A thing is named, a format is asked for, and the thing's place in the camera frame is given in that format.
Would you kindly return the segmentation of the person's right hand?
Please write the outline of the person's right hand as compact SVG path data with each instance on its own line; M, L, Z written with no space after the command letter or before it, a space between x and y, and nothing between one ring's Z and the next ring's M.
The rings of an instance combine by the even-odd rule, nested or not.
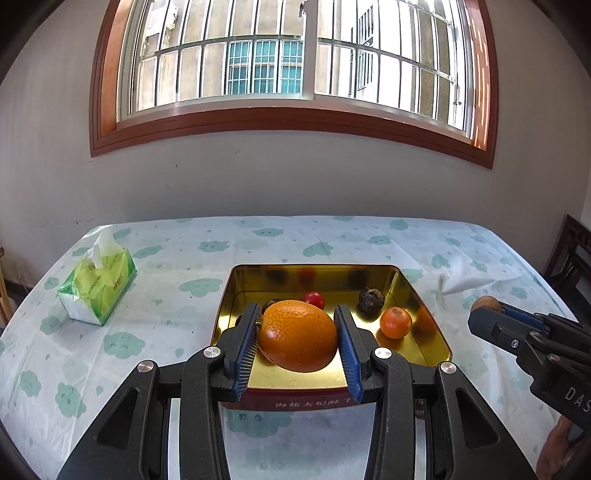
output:
M538 479L557 479L569 469L573 461L581 460L573 479L590 478L590 452L579 455L578 451L585 445L590 432L584 432L576 424L564 416L560 416L550 431L536 464Z

